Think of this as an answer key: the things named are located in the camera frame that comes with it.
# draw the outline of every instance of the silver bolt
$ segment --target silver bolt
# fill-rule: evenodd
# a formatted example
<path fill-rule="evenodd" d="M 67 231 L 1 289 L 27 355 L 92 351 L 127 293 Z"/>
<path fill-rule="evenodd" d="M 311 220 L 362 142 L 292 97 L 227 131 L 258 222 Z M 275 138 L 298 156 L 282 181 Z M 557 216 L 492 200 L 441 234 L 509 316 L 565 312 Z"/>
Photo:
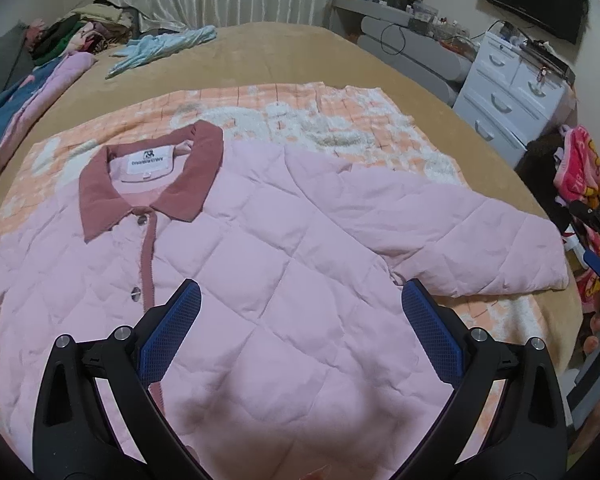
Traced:
<path fill-rule="evenodd" d="M 128 326 L 119 326 L 113 334 L 118 341 L 124 341 L 131 335 L 131 329 Z"/>
<path fill-rule="evenodd" d="M 58 339 L 56 339 L 56 346 L 58 348 L 64 348 L 69 344 L 69 341 L 71 341 L 71 339 L 69 339 L 69 336 L 61 335 Z"/>
<path fill-rule="evenodd" d="M 471 330 L 471 337 L 476 341 L 487 341 L 487 331 L 481 328 L 474 328 Z"/>
<path fill-rule="evenodd" d="M 542 339 L 539 337 L 532 337 L 531 346 L 536 350 L 544 350 L 544 341 L 542 341 Z"/>

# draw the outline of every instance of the white chest of drawers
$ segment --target white chest of drawers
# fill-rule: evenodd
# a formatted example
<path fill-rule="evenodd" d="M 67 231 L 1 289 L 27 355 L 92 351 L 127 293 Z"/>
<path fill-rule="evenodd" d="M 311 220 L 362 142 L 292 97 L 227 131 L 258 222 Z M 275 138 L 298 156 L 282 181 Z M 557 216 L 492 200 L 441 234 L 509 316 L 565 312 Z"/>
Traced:
<path fill-rule="evenodd" d="M 454 105 L 454 111 L 490 143 L 512 168 L 526 144 L 564 122 L 574 102 L 565 81 L 521 57 L 507 41 L 487 32 Z"/>

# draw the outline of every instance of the orange and white plaid blanket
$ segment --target orange and white plaid blanket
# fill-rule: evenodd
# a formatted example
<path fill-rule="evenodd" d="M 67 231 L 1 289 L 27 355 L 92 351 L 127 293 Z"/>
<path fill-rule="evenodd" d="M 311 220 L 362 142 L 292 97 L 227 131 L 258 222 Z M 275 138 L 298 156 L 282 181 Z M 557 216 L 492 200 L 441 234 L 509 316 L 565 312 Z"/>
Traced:
<path fill-rule="evenodd" d="M 439 152 L 380 89 L 335 89 L 323 83 L 266 84 L 179 91 L 123 108 L 32 147 L 0 209 L 0 237 L 16 230 L 60 187 L 75 180 L 103 144 L 158 137 L 204 119 L 225 139 L 295 143 L 368 166 L 416 171 L 437 182 L 466 186 L 456 162 Z M 465 324 L 497 339 L 524 343 L 548 329 L 531 295 L 438 300 Z M 474 438 L 482 439 L 499 387 L 492 390 Z"/>

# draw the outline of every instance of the drawer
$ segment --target drawer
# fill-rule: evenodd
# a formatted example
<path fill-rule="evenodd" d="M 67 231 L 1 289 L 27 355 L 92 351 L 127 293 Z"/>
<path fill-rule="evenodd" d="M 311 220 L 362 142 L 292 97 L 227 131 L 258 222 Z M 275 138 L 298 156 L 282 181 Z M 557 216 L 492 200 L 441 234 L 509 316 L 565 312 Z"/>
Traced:
<path fill-rule="evenodd" d="M 537 107 L 544 116 L 551 118 L 567 91 L 567 84 L 553 73 L 547 73 L 544 81 L 538 83 L 539 72 L 538 67 L 523 61 L 511 87 L 523 99 Z"/>
<path fill-rule="evenodd" d="M 504 85 L 508 86 L 518 71 L 520 56 L 497 38 L 488 35 L 482 40 L 475 62 L 491 70 Z"/>
<path fill-rule="evenodd" d="M 460 92 L 454 111 L 498 152 L 508 166 L 516 167 L 526 149 L 514 134 L 493 121 L 464 91 Z"/>
<path fill-rule="evenodd" d="M 478 65 L 464 84 L 467 93 L 487 110 L 490 116 L 518 136 L 523 144 L 537 139 L 549 120 L 525 98 L 505 87 L 492 70 Z"/>

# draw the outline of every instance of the size tag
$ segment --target size tag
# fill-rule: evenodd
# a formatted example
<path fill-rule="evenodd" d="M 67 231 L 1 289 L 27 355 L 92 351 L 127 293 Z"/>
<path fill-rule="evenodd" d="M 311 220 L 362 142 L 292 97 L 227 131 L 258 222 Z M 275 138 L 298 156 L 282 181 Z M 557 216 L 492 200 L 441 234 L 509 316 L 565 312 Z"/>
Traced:
<path fill-rule="evenodd" d="M 152 174 L 168 170 L 173 164 L 173 146 L 161 146 L 141 152 L 131 153 L 126 158 L 128 174 Z"/>

